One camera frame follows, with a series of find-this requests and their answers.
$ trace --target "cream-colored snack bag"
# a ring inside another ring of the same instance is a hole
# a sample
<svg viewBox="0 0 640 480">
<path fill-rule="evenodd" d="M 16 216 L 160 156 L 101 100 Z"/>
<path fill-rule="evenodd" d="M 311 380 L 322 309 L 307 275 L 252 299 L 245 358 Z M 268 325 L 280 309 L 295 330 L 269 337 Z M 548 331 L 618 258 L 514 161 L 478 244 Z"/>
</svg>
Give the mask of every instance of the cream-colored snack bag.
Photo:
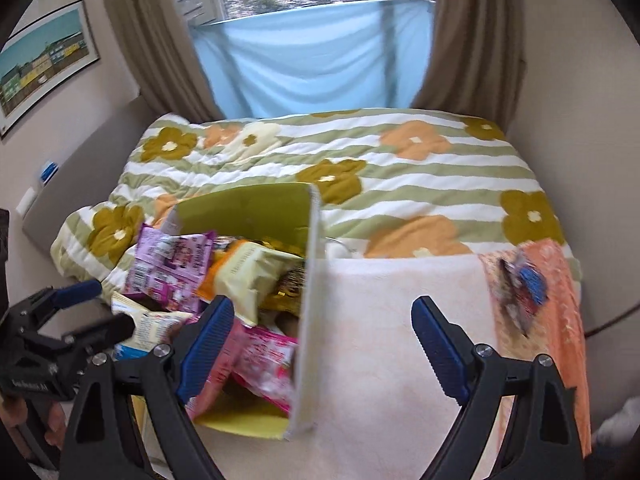
<svg viewBox="0 0 640 480">
<path fill-rule="evenodd" d="M 111 311 L 131 316 L 136 324 L 133 336 L 114 346 L 117 360 L 146 355 L 157 344 L 166 342 L 169 330 L 184 324 L 192 316 L 189 312 L 152 312 L 119 292 L 111 295 Z"/>
<path fill-rule="evenodd" d="M 196 294 L 205 301 L 222 294 L 234 303 L 236 316 L 248 326 L 258 324 L 258 306 L 280 277 L 303 259 L 254 242 L 238 242 L 213 265 Z"/>
</svg>

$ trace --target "sky in picture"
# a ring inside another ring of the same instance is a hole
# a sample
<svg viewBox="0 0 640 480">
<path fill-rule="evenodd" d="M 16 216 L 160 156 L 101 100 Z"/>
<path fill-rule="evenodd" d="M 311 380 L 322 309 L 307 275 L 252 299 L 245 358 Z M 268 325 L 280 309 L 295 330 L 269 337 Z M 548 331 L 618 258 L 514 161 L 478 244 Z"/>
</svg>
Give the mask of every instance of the sky in picture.
<svg viewBox="0 0 640 480">
<path fill-rule="evenodd" d="M 0 78 L 16 65 L 36 59 L 47 44 L 82 31 L 77 9 L 66 12 L 20 38 L 0 54 Z"/>
</svg>

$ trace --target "white blanket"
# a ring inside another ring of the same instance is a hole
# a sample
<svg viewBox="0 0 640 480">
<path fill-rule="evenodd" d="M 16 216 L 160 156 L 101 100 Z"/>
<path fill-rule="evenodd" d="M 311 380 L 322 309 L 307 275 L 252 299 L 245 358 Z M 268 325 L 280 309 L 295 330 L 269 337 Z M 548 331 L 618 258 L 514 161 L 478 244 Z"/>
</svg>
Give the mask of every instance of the white blanket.
<svg viewBox="0 0 640 480">
<path fill-rule="evenodd" d="M 458 413 L 411 326 L 429 295 L 472 341 L 496 346 L 482 263 L 475 255 L 329 260 L 318 427 L 293 442 L 198 432 L 227 480 L 417 480 Z M 150 456 L 158 443 L 145 438 Z M 497 455 L 492 434 L 476 478 Z"/>
</svg>

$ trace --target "beige wall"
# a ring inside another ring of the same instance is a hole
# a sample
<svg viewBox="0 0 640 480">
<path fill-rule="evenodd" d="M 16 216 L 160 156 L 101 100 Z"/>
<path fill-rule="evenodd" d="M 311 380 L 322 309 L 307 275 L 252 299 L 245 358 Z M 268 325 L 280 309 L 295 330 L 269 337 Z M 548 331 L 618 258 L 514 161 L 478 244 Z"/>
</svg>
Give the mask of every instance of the beige wall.
<svg viewBox="0 0 640 480">
<path fill-rule="evenodd" d="M 18 28 L 76 0 L 34 0 Z M 9 296 L 20 300 L 43 286 L 62 285 L 50 259 L 24 237 L 14 212 L 46 160 L 63 162 L 114 110 L 132 100 L 138 88 L 116 44 L 102 0 L 85 0 L 101 60 L 40 102 L 0 144 L 0 206 L 12 214 L 7 265 Z M 78 311 L 66 318 L 76 317 Z"/>
<path fill-rule="evenodd" d="M 640 300 L 640 46 L 610 0 L 525 0 L 527 75 L 511 141 L 581 260 L 583 319 Z M 640 316 L 588 341 L 595 422 L 640 394 Z"/>
</svg>

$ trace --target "floral quilt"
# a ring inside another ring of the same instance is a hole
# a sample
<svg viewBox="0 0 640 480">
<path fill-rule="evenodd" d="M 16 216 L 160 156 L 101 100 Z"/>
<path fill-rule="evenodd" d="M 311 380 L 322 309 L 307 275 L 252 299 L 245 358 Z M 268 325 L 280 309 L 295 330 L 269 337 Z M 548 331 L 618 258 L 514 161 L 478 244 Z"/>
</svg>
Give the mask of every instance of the floral quilt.
<svg viewBox="0 0 640 480">
<path fill-rule="evenodd" d="M 107 202 L 70 215 L 53 243 L 60 273 L 124 286 L 140 223 L 180 200 L 235 186 L 308 182 L 326 234 L 356 257 L 426 258 L 551 238 L 558 218 L 533 172 L 483 119 L 404 109 L 345 110 L 189 124 L 165 115 L 143 134 Z"/>
</svg>

